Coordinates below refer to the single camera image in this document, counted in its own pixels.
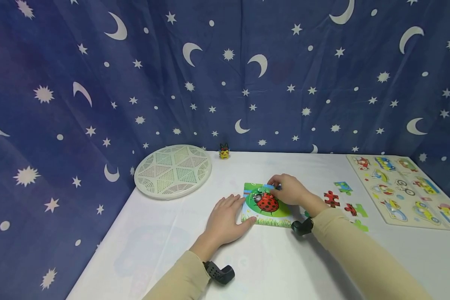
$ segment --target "yellow toy figure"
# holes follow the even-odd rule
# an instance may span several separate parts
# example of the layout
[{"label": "yellow toy figure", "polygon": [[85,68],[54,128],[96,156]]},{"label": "yellow toy figure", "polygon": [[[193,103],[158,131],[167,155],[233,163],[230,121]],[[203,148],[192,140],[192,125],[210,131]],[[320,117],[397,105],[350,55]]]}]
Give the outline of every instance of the yellow toy figure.
[{"label": "yellow toy figure", "polygon": [[220,144],[220,151],[218,152],[220,154],[221,159],[227,159],[230,157],[230,151],[228,149],[228,143],[225,143],[225,145]]}]

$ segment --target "person's left hand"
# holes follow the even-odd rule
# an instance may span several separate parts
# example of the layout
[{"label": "person's left hand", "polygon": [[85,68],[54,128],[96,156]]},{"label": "person's left hand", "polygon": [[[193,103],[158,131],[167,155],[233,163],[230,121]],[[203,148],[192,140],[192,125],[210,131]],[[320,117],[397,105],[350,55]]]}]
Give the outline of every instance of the person's left hand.
[{"label": "person's left hand", "polygon": [[190,248],[202,261],[208,261],[222,245],[231,243],[242,237],[255,223],[256,217],[245,220],[242,224],[235,223],[237,212],[242,207],[245,198],[233,194],[220,199],[208,218],[207,227]]}]

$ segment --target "round plastic lid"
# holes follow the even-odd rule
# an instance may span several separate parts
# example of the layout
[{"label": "round plastic lid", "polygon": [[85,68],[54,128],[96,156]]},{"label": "round plastic lid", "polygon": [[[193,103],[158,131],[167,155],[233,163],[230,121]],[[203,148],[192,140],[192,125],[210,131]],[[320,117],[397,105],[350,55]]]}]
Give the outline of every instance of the round plastic lid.
[{"label": "round plastic lid", "polygon": [[171,200],[192,193],[212,172],[207,153],[192,145],[159,149],[143,159],[135,171],[135,184],[146,196]]}]

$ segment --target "white tablecloth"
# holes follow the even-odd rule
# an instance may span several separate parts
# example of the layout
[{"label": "white tablecloth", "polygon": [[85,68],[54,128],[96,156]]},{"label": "white tablecloth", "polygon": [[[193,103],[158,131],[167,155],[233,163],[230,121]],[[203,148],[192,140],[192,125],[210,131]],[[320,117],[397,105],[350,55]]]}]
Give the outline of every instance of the white tablecloth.
[{"label": "white tablecloth", "polygon": [[[345,155],[231,152],[212,158],[212,174],[196,192],[171,201],[135,189],[88,263],[68,300],[139,300],[202,233],[215,203],[243,192],[244,183],[266,183],[273,174],[296,176],[323,195],[336,181],[354,189],[369,218],[368,233],[415,277],[434,299],[450,299],[450,231],[387,225]],[[213,259],[231,265],[235,279],[211,283],[204,300],[360,299],[358,290],[313,235],[254,225]]]}]

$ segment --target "blue backdrop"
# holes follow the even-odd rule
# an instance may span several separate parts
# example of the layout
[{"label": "blue backdrop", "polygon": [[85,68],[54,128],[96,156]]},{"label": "blue backdrop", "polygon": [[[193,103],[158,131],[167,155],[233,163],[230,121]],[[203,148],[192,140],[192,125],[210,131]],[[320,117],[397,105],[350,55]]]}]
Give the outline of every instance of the blue backdrop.
[{"label": "blue backdrop", "polygon": [[0,0],[0,299],[64,299],[145,155],[222,142],[450,196],[450,0]]}]

